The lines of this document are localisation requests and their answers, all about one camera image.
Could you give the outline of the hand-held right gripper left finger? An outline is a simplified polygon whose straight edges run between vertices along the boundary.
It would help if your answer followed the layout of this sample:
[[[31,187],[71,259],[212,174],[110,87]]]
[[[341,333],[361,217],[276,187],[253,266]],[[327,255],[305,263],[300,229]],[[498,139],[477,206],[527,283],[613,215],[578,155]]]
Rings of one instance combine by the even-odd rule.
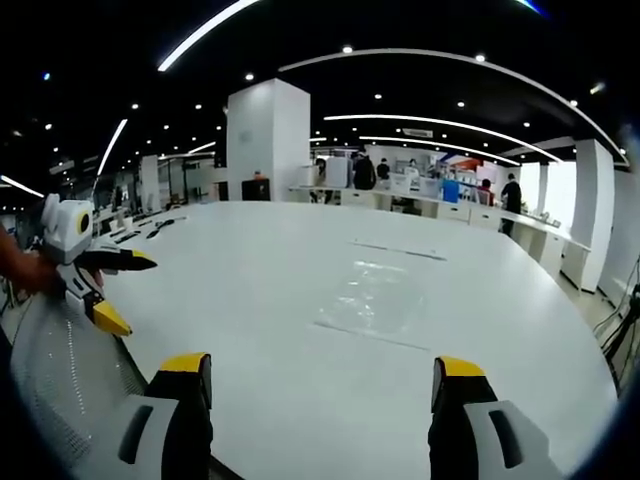
[[[207,479],[213,427],[211,355],[166,360],[142,395],[106,418],[74,479]]]

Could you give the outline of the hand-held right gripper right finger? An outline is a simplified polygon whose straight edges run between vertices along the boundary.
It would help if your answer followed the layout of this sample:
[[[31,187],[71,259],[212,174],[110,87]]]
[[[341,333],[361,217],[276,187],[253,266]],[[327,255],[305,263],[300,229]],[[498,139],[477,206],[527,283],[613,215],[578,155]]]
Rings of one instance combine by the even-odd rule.
[[[561,479],[545,433],[500,400],[476,364],[434,361],[428,432],[433,479]]]

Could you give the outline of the person's left hand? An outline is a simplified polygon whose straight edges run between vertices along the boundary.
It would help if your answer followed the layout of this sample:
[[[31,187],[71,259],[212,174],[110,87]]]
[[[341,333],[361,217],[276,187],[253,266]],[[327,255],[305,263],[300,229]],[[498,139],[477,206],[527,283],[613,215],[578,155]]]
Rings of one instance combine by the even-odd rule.
[[[16,275],[15,283],[29,293],[61,297],[66,289],[56,265],[36,251],[22,253],[16,267]]]

